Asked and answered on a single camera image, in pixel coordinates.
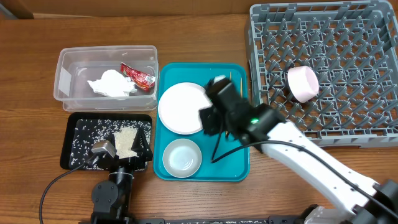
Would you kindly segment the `red snack wrapper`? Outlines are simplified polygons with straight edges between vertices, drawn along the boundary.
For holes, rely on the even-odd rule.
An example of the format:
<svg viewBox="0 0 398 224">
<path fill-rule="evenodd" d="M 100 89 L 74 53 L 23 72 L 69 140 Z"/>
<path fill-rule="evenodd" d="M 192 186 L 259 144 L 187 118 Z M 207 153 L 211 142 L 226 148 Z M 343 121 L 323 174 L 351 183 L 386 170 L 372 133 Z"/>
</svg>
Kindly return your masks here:
<svg viewBox="0 0 398 224">
<path fill-rule="evenodd" d="M 155 86 L 155 77 L 121 63 L 121 72 L 129 77 L 141 90 L 150 91 Z"/>
</svg>

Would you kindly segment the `white napkin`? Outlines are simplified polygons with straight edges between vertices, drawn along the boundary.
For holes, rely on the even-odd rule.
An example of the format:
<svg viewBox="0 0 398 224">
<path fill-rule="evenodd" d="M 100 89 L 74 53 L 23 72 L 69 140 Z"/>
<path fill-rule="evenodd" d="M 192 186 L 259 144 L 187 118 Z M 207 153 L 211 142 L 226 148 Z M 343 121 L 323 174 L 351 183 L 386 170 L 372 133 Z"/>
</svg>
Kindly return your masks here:
<svg viewBox="0 0 398 224">
<path fill-rule="evenodd" d="M 108 97 L 127 97 L 136 93 L 136 84 L 116 70 L 107 70 L 98 80 L 87 81 L 95 93 Z"/>
</svg>

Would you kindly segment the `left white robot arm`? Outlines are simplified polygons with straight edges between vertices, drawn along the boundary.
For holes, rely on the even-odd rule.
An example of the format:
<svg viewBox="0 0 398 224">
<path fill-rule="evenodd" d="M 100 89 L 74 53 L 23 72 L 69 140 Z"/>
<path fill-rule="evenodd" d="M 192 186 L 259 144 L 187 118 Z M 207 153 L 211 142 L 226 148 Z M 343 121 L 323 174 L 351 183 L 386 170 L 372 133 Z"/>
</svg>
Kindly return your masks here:
<svg viewBox="0 0 398 224">
<path fill-rule="evenodd" d="M 145 132 L 138 128 L 126 150 L 116 148 L 116 135 L 111 134 L 92 148 L 90 166 L 109 172 L 108 180 L 96 184 L 91 193 L 94 204 L 91 223 L 136 223 L 129 212 L 132 183 L 136 171 L 145 170 L 153 160 Z"/>
</svg>

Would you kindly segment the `large pink plate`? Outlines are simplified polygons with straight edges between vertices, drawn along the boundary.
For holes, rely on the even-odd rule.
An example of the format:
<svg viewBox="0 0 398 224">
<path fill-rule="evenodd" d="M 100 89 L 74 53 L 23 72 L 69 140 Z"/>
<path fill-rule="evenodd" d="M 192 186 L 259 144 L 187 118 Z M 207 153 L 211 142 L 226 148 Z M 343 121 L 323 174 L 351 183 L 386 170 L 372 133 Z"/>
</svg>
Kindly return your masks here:
<svg viewBox="0 0 398 224">
<path fill-rule="evenodd" d="M 203 129 L 199 111 L 210 106 L 202 86 L 183 82 L 171 86 L 162 94 L 158 115 L 170 131 L 182 135 L 194 134 Z"/>
</svg>

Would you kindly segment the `grey bowl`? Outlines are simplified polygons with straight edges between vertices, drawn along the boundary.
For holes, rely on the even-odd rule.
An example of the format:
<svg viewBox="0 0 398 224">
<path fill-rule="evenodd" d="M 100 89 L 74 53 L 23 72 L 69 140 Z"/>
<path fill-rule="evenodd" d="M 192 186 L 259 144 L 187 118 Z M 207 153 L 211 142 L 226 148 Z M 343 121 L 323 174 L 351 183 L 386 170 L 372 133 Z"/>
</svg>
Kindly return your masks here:
<svg viewBox="0 0 398 224">
<path fill-rule="evenodd" d="M 187 178 L 195 174 L 201 166 L 201 149 L 189 139 L 176 139 L 165 148 L 162 162 L 172 177 Z"/>
</svg>

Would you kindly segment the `small pink bowl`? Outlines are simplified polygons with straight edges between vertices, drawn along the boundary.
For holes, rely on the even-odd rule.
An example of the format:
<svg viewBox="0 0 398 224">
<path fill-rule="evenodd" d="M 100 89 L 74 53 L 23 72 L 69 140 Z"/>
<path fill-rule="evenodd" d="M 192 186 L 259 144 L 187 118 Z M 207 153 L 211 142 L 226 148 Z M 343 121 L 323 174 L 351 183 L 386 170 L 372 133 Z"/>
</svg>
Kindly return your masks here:
<svg viewBox="0 0 398 224">
<path fill-rule="evenodd" d="M 320 89 L 315 72 L 308 66 L 289 69 L 287 83 L 293 97 L 301 103 L 306 103 L 317 96 Z"/>
</svg>

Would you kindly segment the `white rice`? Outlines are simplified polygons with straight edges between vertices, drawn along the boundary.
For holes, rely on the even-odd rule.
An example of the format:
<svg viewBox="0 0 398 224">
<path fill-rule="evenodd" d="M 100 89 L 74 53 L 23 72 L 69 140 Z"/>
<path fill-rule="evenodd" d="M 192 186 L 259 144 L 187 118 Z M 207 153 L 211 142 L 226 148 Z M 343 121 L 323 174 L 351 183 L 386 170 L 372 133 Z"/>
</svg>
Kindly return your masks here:
<svg viewBox="0 0 398 224">
<path fill-rule="evenodd" d="M 150 139 L 152 123 L 139 120 L 78 119 L 72 128 L 72 138 L 67 141 L 70 152 L 66 156 L 67 169 L 74 169 L 91 157 L 93 145 L 114 135 L 117 155 L 120 158 L 135 156 L 132 151 L 134 138 L 142 129 Z"/>
</svg>

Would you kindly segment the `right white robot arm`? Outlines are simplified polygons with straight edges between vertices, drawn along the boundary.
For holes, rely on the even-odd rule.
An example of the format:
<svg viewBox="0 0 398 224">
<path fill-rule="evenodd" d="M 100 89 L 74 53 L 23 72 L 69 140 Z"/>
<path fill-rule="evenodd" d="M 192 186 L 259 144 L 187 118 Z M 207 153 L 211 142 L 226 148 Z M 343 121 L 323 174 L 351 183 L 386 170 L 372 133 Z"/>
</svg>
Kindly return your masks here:
<svg viewBox="0 0 398 224">
<path fill-rule="evenodd" d="M 296 223 L 397 223 L 397 182 L 377 183 L 335 159 L 268 105 L 243 98 L 227 78 L 205 85 L 211 106 L 199 111 L 204 133 L 232 134 L 242 148 L 255 147 L 316 188 L 332 204 L 308 207 Z"/>
</svg>

